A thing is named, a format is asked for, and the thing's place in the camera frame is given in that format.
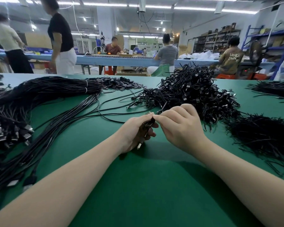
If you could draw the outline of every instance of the white shirt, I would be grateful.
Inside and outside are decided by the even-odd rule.
[[[0,23],[0,44],[5,51],[11,51],[20,49],[15,38],[18,38],[18,34],[9,25]]]

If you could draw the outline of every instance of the person in brown t-shirt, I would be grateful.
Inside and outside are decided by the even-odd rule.
[[[220,67],[217,69],[218,73],[234,75],[238,70],[238,65],[243,58],[243,51],[238,48],[240,38],[235,36],[228,42],[229,48],[220,56]]]
[[[121,50],[121,48],[118,45],[118,38],[113,37],[111,38],[111,43],[106,45],[105,50],[104,50],[108,55],[118,55],[119,53],[123,53],[123,51]],[[103,70],[102,65],[99,65],[99,75],[102,74],[102,70]],[[113,67],[113,72],[114,74],[116,74],[117,71],[117,66]]]

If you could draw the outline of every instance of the green plastic bag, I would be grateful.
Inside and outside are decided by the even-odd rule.
[[[160,65],[159,68],[152,73],[151,76],[164,76],[169,77],[169,64]]]

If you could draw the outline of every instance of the black t-shirt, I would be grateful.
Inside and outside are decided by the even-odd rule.
[[[53,33],[60,33],[62,35],[62,45],[60,52],[69,51],[74,47],[73,37],[71,35],[71,28],[69,27],[66,19],[60,14],[53,15],[49,22],[48,27],[49,38],[54,41]]]

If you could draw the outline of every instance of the white pants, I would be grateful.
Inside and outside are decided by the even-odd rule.
[[[77,55],[72,48],[67,52],[61,52],[56,59],[57,74],[74,74]]]
[[[147,73],[151,75],[157,69],[158,69],[158,67],[156,67],[156,66],[150,66],[146,70],[147,70]],[[174,70],[175,70],[175,66],[169,66],[169,72],[174,73]]]

